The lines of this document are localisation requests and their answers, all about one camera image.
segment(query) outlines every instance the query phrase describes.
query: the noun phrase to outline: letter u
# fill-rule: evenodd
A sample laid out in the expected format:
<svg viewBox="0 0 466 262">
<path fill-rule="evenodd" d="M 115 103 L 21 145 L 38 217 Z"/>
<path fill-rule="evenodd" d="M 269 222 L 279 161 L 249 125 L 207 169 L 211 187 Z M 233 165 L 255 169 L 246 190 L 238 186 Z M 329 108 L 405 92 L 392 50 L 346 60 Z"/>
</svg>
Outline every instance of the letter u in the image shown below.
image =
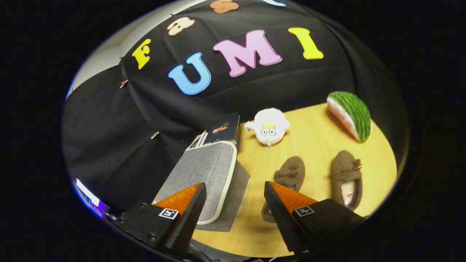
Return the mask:
<svg viewBox="0 0 466 262">
<path fill-rule="evenodd" d="M 182 65 L 176 66 L 168 73 L 168 77 L 173 79 L 179 89 L 189 96 L 202 92 L 210 84 L 211 75 L 204 62 L 202 62 L 201 56 L 202 54 L 197 52 L 186 59 L 186 63 L 192 64 L 201 76 L 197 83 L 191 83 L 188 80 L 183 72 Z"/>
</svg>

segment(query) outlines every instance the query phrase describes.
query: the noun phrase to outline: screw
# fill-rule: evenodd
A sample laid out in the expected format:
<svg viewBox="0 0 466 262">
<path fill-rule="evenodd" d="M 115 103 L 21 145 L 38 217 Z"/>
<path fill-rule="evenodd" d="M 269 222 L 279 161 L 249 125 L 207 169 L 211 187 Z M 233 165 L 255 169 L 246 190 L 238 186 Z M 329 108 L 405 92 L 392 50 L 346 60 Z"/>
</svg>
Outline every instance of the screw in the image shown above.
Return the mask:
<svg viewBox="0 0 466 262">
<path fill-rule="evenodd" d="M 150 233 L 150 234 L 149 234 L 149 238 L 150 238 L 151 240 L 156 240 L 156 239 L 157 239 L 157 236 L 156 236 L 154 233 Z"/>
</svg>

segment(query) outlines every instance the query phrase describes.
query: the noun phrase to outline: dark book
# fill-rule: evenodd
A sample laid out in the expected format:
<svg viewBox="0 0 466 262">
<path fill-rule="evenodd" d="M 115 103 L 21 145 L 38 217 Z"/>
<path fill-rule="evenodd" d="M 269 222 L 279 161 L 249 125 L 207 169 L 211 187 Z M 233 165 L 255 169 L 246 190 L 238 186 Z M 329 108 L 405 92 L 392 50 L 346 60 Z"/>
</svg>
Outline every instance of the dark book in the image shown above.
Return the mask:
<svg viewBox="0 0 466 262">
<path fill-rule="evenodd" d="M 222 140 L 230 141 L 238 147 L 240 142 L 240 115 L 238 112 L 225 115 L 213 122 L 204 144 Z"/>
</svg>

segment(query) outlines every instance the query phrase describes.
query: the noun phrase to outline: orange soft finger pad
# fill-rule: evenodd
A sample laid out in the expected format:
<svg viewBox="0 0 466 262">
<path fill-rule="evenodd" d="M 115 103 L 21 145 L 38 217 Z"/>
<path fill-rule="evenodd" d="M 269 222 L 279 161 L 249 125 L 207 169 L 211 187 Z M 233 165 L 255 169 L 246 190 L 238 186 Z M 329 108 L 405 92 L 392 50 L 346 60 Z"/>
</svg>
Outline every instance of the orange soft finger pad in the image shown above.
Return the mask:
<svg viewBox="0 0 466 262">
<path fill-rule="evenodd" d="M 269 182 L 290 214 L 299 207 L 312 205 L 318 202 L 286 186 L 279 185 L 272 181 Z"/>
<path fill-rule="evenodd" d="M 196 193 L 199 185 L 201 183 L 197 183 L 195 185 L 192 185 L 188 188 L 185 188 L 178 193 L 175 193 L 163 200 L 160 200 L 159 202 L 153 204 L 157 207 L 163 207 L 163 208 L 169 208 L 173 210 L 178 210 L 180 215 L 183 215 L 183 213 L 186 210 L 186 207 L 188 207 L 189 202 L 191 201 L 192 197 Z"/>
</svg>

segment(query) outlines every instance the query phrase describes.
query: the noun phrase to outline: plush toy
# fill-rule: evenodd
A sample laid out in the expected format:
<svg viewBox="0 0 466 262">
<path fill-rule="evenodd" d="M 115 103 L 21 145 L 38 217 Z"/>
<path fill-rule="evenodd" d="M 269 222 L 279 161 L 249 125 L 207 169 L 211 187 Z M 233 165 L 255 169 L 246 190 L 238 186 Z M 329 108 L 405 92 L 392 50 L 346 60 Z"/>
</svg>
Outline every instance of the plush toy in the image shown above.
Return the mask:
<svg viewBox="0 0 466 262">
<path fill-rule="evenodd" d="M 369 109 L 356 95 L 345 91 L 331 92 L 327 106 L 357 141 L 363 143 L 369 138 L 372 132 Z"/>
<path fill-rule="evenodd" d="M 290 128 L 290 122 L 285 119 L 282 111 L 276 108 L 267 108 L 257 112 L 254 122 L 247 122 L 244 127 L 249 133 L 254 130 L 257 140 L 272 150 L 272 145 L 278 143 Z"/>
</svg>

